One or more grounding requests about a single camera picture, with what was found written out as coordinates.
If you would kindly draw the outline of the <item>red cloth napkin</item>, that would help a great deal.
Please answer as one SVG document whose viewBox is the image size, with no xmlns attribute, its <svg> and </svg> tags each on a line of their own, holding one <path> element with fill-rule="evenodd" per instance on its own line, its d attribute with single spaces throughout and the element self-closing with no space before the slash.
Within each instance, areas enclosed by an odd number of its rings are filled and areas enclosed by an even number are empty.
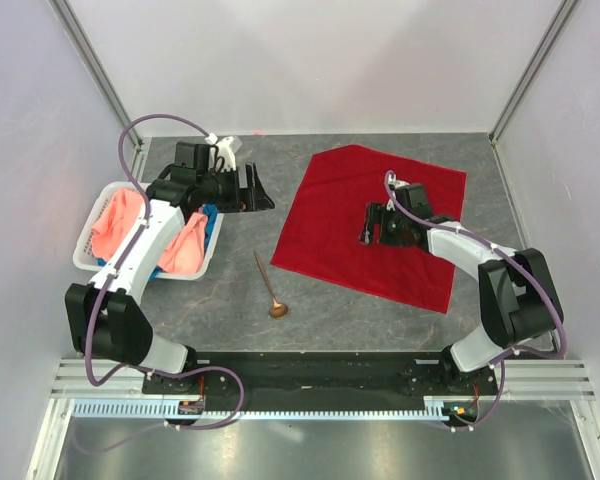
<svg viewBox="0 0 600 480">
<path fill-rule="evenodd" d="M 461 216 L 465 172 L 347 145 L 312 156 L 271 262 L 343 287 L 446 313 L 454 281 L 449 262 L 416 247 L 365 245 L 359 239 L 367 205 L 388 200 L 384 177 L 389 170 L 401 180 L 423 184 L 435 213 Z"/>
</svg>

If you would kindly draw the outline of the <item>copper spoon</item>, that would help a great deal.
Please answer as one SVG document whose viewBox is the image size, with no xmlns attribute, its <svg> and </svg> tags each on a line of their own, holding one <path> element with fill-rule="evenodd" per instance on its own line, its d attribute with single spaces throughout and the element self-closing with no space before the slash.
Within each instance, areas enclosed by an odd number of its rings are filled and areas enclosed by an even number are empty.
<svg viewBox="0 0 600 480">
<path fill-rule="evenodd" d="M 261 274 L 263 281 L 265 283 L 265 286 L 267 288 L 267 291 L 271 297 L 272 305 L 269 308 L 269 315 L 273 319 L 281 319 L 288 314 L 289 307 L 285 303 L 277 300 L 276 294 L 273 290 L 271 281 L 269 279 L 269 276 L 267 274 L 266 268 L 264 266 L 264 263 L 263 263 L 260 255 L 258 254 L 257 251 L 254 251 L 253 254 L 254 254 L 254 258 L 256 260 L 258 269 L 260 271 L 260 274 Z"/>
</svg>

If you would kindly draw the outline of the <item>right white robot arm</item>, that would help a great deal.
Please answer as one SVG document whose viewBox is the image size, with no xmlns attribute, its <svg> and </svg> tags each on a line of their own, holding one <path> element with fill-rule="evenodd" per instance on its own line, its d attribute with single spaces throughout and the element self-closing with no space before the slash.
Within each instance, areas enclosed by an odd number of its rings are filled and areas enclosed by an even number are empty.
<svg viewBox="0 0 600 480">
<path fill-rule="evenodd" d="M 389 177 L 389 199 L 370 203 L 359 239 L 365 245 L 418 248 L 445 260 L 478 285 L 480 324 L 440 354 L 438 381 L 447 392 L 463 392 L 474 372 L 522 352 L 561 358 L 529 341 L 549 332 L 566 338 L 564 313 L 545 256 L 537 249 L 516 250 L 486 240 L 449 215 L 437 215 L 421 184 Z"/>
</svg>

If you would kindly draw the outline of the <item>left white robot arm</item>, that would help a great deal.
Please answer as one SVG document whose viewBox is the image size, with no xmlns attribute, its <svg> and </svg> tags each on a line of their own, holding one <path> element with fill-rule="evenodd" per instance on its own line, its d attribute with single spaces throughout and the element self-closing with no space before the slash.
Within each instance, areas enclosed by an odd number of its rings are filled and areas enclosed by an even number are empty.
<svg viewBox="0 0 600 480">
<path fill-rule="evenodd" d="M 139 191 L 141 207 L 112 258 L 86 284 L 65 294 L 71 340 L 85 361 L 114 361 L 164 377 L 178 393 L 199 382 L 193 348 L 155 333 L 140 303 L 159 259 L 205 205 L 221 214 L 271 210 L 253 163 L 238 165 L 236 136 L 178 142 L 175 159 Z"/>
</svg>

